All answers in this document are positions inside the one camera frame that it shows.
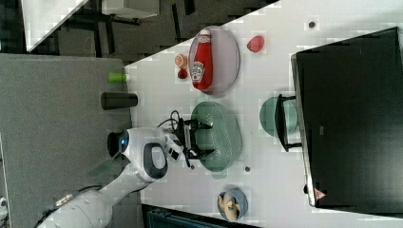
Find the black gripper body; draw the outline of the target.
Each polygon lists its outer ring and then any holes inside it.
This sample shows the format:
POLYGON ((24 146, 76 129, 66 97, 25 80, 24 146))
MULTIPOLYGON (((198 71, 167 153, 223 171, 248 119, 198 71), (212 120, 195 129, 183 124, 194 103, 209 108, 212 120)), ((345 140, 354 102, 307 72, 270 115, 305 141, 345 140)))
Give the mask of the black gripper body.
POLYGON ((187 124, 184 123, 183 118, 179 118, 176 128, 176 135, 183 146, 183 154, 185 156, 185 160, 189 162, 191 158, 190 128, 187 124))

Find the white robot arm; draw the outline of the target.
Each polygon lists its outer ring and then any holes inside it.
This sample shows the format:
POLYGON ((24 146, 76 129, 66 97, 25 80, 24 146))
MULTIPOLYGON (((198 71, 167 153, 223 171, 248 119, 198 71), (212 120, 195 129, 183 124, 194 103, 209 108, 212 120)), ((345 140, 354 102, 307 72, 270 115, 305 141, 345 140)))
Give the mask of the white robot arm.
POLYGON ((108 148, 128 159, 121 174, 97 190, 84 188, 59 199, 34 228, 105 228, 118 202, 165 176, 169 159, 184 156, 190 162, 211 154, 196 144, 196 132, 211 128, 198 120, 178 119, 174 129, 137 127, 110 133, 108 148))

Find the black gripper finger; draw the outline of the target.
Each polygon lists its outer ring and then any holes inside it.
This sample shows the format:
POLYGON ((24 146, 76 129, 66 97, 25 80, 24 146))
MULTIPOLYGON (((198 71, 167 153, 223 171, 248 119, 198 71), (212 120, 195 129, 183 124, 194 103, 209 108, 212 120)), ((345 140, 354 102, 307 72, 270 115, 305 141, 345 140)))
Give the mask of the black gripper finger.
POLYGON ((191 129, 211 129, 212 128, 211 125, 209 125, 207 123, 200 122, 197 119, 188 120, 187 124, 190 126, 191 129))
POLYGON ((201 150, 199 152, 195 152, 195 151, 190 151, 190 160, 200 160, 212 153, 214 153, 215 150, 214 149, 209 149, 209 150, 201 150))

